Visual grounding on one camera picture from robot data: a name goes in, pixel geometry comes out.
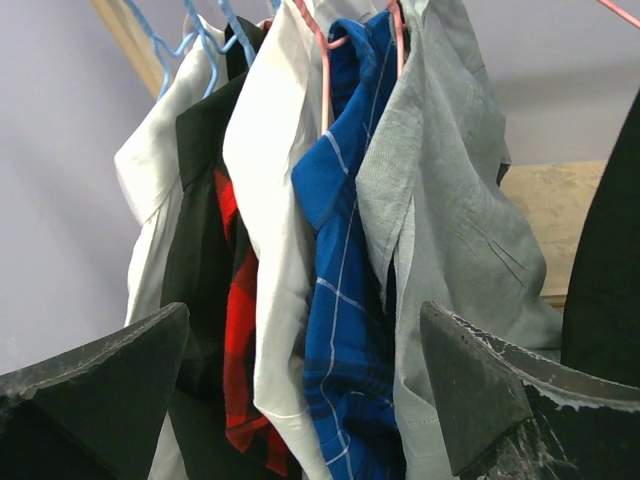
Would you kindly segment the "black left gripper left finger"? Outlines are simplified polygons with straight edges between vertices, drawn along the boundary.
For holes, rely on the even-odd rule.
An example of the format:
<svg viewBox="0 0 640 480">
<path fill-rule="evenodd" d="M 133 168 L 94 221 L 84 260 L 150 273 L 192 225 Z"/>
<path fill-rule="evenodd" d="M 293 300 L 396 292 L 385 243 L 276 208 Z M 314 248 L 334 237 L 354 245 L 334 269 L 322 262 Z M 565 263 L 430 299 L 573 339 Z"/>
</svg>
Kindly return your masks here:
<svg viewBox="0 0 640 480">
<path fill-rule="evenodd" d="M 188 332 L 172 303 L 2 375 L 2 478 L 147 478 Z"/>
</svg>

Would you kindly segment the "pink wire hanger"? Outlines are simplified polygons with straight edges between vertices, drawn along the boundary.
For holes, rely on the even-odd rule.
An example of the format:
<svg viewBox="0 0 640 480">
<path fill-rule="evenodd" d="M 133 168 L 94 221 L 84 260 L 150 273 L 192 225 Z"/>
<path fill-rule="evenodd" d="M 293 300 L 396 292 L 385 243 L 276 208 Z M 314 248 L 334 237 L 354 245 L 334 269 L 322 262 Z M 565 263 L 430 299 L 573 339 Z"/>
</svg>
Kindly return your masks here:
<svg viewBox="0 0 640 480">
<path fill-rule="evenodd" d="M 624 21 L 634 26 L 635 28 L 640 28 L 640 20 L 628 13 L 626 10 L 622 9 L 618 5 L 616 5 L 612 0 L 597 0 L 598 3 L 609 9 L 618 17 L 622 18 Z"/>
</svg>

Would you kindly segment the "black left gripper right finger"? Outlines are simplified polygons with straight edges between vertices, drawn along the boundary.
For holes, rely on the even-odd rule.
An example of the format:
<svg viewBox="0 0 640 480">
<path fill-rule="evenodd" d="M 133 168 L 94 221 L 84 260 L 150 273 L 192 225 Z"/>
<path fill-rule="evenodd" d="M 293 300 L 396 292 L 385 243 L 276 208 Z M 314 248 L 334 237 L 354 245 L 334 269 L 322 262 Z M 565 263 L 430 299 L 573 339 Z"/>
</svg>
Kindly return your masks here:
<svg viewBox="0 0 640 480">
<path fill-rule="evenodd" d="M 636 479 L 639 391 L 565 367 L 426 302 L 422 349 L 454 476 Z"/>
</svg>

